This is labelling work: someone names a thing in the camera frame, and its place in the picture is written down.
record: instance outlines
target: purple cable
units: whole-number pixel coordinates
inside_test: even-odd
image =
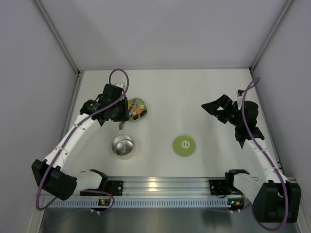
[[[106,193],[104,191],[97,191],[97,190],[90,190],[88,189],[87,190],[89,193],[99,193],[99,194],[104,194],[106,196],[109,196],[111,199],[112,199],[112,203],[111,205],[104,211],[100,211],[99,213],[100,214],[104,214],[104,213],[107,213],[108,211],[111,210],[112,206],[115,204],[115,198],[110,194],[110,193]],[[90,209],[81,209],[81,210],[77,210],[73,213],[71,213],[70,215],[66,216],[63,220],[60,221],[59,224],[57,224],[56,226],[54,227],[51,227],[50,224],[49,224],[49,221],[48,221],[48,216],[46,215],[46,220],[45,220],[45,223],[46,223],[46,226],[47,228],[49,229],[49,231],[54,231],[55,229],[59,228],[61,226],[61,224],[63,224],[65,221],[67,221],[69,218],[71,218],[72,216],[78,214],[78,213],[81,213],[81,212],[84,212],[84,211],[90,211]]]
[[[251,83],[247,86],[247,88],[245,89],[244,91],[244,96],[243,96],[243,100],[242,100],[242,117],[243,117],[243,121],[244,121],[244,125],[247,129],[247,132],[249,134],[249,136],[251,137],[251,139],[253,140],[253,142],[255,143],[255,145],[259,148],[259,150],[262,151],[262,153],[264,154],[264,156],[266,157],[266,159],[268,160],[268,162],[270,163],[270,165],[272,167],[275,167],[274,163],[272,162],[272,160],[270,159],[270,157],[268,156],[268,154],[262,150],[262,147],[259,145],[259,143],[256,141],[256,139],[254,138],[254,136],[252,135],[252,132],[250,131],[248,125],[247,125],[247,121],[246,121],[246,117],[245,117],[245,109],[244,109],[244,104],[245,104],[245,99],[246,99],[246,94],[247,92],[253,88],[258,82],[259,82],[260,78],[255,78],[253,81],[251,81]],[[278,169],[275,168],[275,172],[278,176],[278,178],[280,179],[281,181],[281,184],[282,184],[282,188],[283,188],[283,192],[284,192],[284,201],[285,201],[285,215],[284,215],[284,218],[281,222],[281,224],[276,227],[276,228],[267,228],[265,227],[264,225],[262,225],[256,218],[256,222],[261,226],[263,227],[265,230],[267,231],[272,231],[272,232],[276,232],[276,231],[279,231],[280,229],[282,229],[284,226],[285,226],[285,223],[286,223],[286,220],[287,220],[287,217],[288,217],[288,196],[287,196],[287,190],[286,190],[286,186],[285,186],[285,183],[281,177],[281,174],[279,173]]]
[[[102,108],[101,110],[98,110],[97,112],[94,112],[92,113],[91,115],[87,116],[86,118],[84,118],[83,120],[81,120],[79,123],[78,123],[78,126],[81,126],[85,121],[87,121],[88,119],[92,118],[94,115],[98,114],[98,113],[101,113],[105,110],[107,110],[108,108],[111,108],[112,106],[114,106],[115,104],[117,104],[121,99],[123,99],[123,97],[125,96],[127,90],[128,90],[128,87],[129,87],[129,78],[128,78],[128,75],[127,73],[123,70],[123,69],[114,69],[110,75],[109,75],[109,83],[111,84],[111,77],[112,77],[112,74],[116,71],[121,71],[123,74],[125,74],[125,77],[126,77],[126,88],[125,88],[125,91],[123,92],[123,94],[116,100],[114,101],[113,103],[111,103],[110,105]],[[72,135],[74,134],[74,132],[77,130],[76,127],[74,127],[71,132],[69,133],[68,137],[65,139],[63,145],[62,145],[62,148],[65,148],[65,145],[68,143],[68,141],[70,140],[70,138],[72,137]],[[38,191],[37,191],[37,195],[36,195],[36,198],[35,198],[35,206],[37,208],[37,210],[45,210],[48,206],[50,206],[53,201],[56,200],[56,197],[53,198],[46,206],[44,207],[40,207],[39,206],[39,201],[40,201],[40,195],[41,195],[41,190],[42,190],[42,187],[43,187],[43,184],[48,176],[48,173],[50,172],[53,164],[55,163],[55,161],[57,160],[57,158],[59,157],[60,153],[61,153],[62,150],[59,150],[57,152],[57,154],[55,155],[55,157],[53,158],[52,162],[50,163],[48,169],[46,170],[46,172],[44,173],[43,177],[42,177],[42,180],[40,182],[40,185],[39,185],[39,188],[38,188]]]

